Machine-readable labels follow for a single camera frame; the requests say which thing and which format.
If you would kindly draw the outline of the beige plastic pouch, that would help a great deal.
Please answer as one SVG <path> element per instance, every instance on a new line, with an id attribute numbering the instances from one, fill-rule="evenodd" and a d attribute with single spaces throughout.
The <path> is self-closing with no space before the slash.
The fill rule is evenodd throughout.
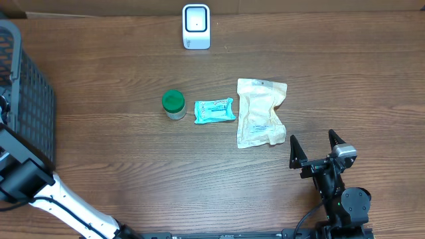
<path id="1" fill-rule="evenodd" d="M 288 85 L 267 80 L 239 78 L 237 147 L 277 145 L 286 140 L 286 127 L 275 109 L 286 99 Z"/>

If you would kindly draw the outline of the green lid jar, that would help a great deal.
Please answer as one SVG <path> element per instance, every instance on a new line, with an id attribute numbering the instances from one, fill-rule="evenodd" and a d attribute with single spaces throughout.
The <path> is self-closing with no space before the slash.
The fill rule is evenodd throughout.
<path id="1" fill-rule="evenodd" d="M 185 98 L 178 90 L 166 91 L 162 97 L 162 106 L 172 120 L 180 120 L 187 113 Z"/>

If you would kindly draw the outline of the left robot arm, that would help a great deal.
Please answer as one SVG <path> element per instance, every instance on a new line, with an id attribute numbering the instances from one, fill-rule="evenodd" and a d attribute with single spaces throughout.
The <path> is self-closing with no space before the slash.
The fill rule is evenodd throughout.
<path id="1" fill-rule="evenodd" d="M 29 204 L 57 217 L 82 238 L 141 238 L 85 202 L 54 170 L 46 155 L 1 124 L 1 200 L 12 204 L 2 212 Z"/>

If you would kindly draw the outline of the teal wipes packet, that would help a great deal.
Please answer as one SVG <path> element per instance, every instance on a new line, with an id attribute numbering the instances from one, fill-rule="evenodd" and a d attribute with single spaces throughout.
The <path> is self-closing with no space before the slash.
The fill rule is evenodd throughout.
<path id="1" fill-rule="evenodd" d="M 217 123 L 222 121 L 233 121 L 236 116 L 232 112 L 232 98 L 196 101 L 195 102 L 195 124 Z"/>

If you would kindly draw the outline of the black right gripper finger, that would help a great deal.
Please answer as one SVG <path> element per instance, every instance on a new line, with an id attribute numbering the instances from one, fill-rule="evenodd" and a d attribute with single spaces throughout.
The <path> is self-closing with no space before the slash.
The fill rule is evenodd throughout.
<path id="1" fill-rule="evenodd" d="M 302 168 L 303 163 L 307 161 L 307 156 L 304 153 L 299 141 L 295 135 L 290 136 L 290 169 Z"/>
<path id="2" fill-rule="evenodd" d="M 345 144 L 345 141 L 341 139 L 333 129 L 329 130 L 329 142 L 331 148 L 334 148 L 336 145 Z"/>

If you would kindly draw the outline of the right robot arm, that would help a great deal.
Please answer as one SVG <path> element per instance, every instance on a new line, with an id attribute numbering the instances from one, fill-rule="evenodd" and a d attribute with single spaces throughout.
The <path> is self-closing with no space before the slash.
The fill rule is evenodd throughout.
<path id="1" fill-rule="evenodd" d="M 369 221 L 370 192 L 361 187 L 347 188 L 341 177 L 355 162 L 357 150 L 332 129 L 329 130 L 329 142 L 331 153 L 310 161 L 297 138 L 290 136 L 290 169 L 300 169 L 301 178 L 313 179 L 321 202 L 307 212 L 294 229 L 282 233 L 289 238 L 373 238 L 373 231 L 364 227 Z M 306 219 L 321 207 L 325 209 L 327 220 L 316 223 L 314 228 L 302 230 Z"/>

